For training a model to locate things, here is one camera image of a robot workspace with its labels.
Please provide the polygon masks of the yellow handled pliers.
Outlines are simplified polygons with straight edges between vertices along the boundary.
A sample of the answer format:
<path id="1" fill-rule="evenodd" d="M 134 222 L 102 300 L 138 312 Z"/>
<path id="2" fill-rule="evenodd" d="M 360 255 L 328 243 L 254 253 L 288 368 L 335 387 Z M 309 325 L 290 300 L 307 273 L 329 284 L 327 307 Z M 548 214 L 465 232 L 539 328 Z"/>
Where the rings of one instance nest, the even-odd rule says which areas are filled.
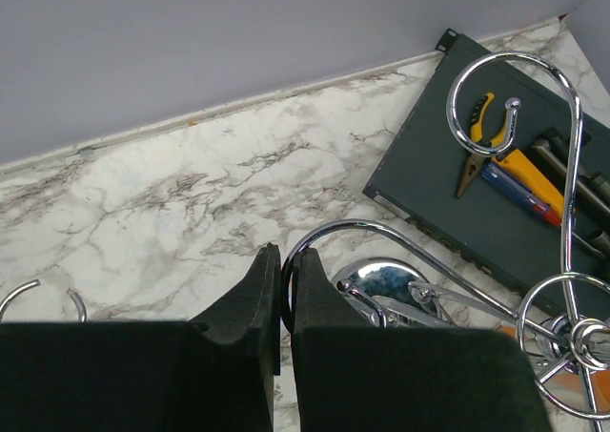
<path id="1" fill-rule="evenodd" d="M 500 130 L 489 141 L 484 141 L 483 118 L 494 99 L 495 95 L 493 93 L 488 92 L 485 94 L 474 107 L 470 118 L 470 139 L 485 147 L 496 147 L 501 144 L 507 130 L 508 113 L 510 110 L 518 110 L 521 104 L 520 100 L 516 97 L 510 97 L 507 99 L 504 103 L 505 115 Z M 458 182 L 455 194 L 456 198 L 461 198 L 465 194 L 474 179 L 479 175 L 485 162 L 486 158 L 483 156 L 476 154 L 470 154 L 468 156 L 464 163 L 460 180 Z"/>

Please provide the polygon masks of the blue red screwdriver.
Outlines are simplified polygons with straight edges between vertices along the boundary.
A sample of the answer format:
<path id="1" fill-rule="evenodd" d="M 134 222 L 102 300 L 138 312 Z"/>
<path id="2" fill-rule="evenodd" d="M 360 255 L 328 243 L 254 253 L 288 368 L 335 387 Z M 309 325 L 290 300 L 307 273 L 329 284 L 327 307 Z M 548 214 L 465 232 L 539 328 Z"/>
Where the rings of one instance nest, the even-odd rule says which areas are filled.
<path id="1" fill-rule="evenodd" d="M 492 161 L 488 161 L 480 172 L 494 189 L 504 194 L 511 201 L 523 209 L 528 210 L 538 219 L 545 221 L 553 227 L 559 227 L 561 218 L 551 206 L 536 196 L 527 187 Z"/>

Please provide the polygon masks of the yellow utility knife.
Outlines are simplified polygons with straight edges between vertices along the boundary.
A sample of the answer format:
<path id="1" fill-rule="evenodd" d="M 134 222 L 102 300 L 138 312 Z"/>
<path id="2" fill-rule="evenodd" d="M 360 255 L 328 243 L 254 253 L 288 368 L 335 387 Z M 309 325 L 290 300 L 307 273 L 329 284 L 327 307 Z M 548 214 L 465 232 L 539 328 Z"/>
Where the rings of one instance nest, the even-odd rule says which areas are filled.
<path id="1" fill-rule="evenodd" d="M 507 156 L 492 160 L 512 177 L 516 178 L 535 196 L 559 215 L 563 215 L 563 194 L 553 183 L 534 165 L 534 163 L 520 149 L 514 149 Z"/>

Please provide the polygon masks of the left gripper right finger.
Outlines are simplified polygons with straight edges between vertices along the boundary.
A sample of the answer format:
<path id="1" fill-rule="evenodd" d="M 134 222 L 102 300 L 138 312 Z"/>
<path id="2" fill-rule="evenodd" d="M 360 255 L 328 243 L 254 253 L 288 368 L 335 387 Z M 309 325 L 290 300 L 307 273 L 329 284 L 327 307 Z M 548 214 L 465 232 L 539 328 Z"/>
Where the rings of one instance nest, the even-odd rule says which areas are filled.
<path id="1" fill-rule="evenodd" d="M 295 258 L 292 355 L 303 431 L 549 431 L 525 355 L 486 329 L 375 328 Z"/>

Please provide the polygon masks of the small chrome glass rack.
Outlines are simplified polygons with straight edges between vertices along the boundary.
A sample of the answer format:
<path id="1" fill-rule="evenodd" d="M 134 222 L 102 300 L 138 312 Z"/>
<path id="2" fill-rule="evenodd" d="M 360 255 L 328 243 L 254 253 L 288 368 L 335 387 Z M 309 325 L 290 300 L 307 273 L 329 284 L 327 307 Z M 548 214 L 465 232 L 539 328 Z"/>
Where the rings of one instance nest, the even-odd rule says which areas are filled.
<path id="1" fill-rule="evenodd" d="M 1 323 L 88 320 L 85 301 L 69 279 L 32 279 L 1 293 Z"/>

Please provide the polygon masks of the dark flat equipment box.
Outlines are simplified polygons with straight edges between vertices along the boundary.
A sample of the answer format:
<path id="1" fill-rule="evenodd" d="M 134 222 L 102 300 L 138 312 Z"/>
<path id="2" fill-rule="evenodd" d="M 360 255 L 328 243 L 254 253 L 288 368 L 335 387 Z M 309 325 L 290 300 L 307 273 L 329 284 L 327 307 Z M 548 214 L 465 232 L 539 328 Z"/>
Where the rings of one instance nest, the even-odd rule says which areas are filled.
<path id="1" fill-rule="evenodd" d="M 456 197 L 467 159 L 449 129 L 449 89 L 465 66 L 486 49 L 465 34 L 447 30 L 439 39 L 443 56 L 432 78 L 364 188 L 364 194 L 395 214 L 414 220 L 433 239 L 458 251 L 508 289 L 526 294 L 560 270 L 560 233 L 519 207 L 483 178 Z M 489 64 L 470 76 L 457 99 L 466 124 L 487 93 L 495 98 L 484 117 L 486 133 L 502 123 L 505 101 L 520 100 L 515 144 L 527 148 L 543 132 L 571 133 L 571 115 L 559 86 L 532 79 L 507 63 Z"/>

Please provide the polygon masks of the orange plastic goblet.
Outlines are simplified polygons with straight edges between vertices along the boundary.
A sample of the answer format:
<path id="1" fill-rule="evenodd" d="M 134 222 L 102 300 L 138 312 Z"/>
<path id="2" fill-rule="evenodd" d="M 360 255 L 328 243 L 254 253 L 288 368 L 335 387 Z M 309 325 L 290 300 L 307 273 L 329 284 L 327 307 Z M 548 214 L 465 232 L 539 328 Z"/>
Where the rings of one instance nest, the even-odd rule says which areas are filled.
<path id="1" fill-rule="evenodd" d="M 534 342 L 533 337 L 526 338 L 529 347 L 528 355 L 536 372 L 547 365 L 543 351 Z M 599 371 L 592 374 L 592 383 L 598 408 L 602 411 L 609 409 L 609 371 Z M 577 374 L 568 370 L 568 366 L 561 369 L 552 379 L 545 383 L 545 387 L 558 399 L 573 404 L 578 408 L 584 406 L 584 390 Z"/>

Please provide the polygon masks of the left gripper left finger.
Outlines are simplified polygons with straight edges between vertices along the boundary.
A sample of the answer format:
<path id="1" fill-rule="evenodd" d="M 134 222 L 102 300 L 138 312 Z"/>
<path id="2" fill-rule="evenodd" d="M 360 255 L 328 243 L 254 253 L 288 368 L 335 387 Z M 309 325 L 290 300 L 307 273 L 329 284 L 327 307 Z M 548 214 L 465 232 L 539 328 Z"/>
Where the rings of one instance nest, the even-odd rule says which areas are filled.
<path id="1" fill-rule="evenodd" d="M 5 431 L 270 431 L 278 248 L 189 320 L 7 323 Z"/>

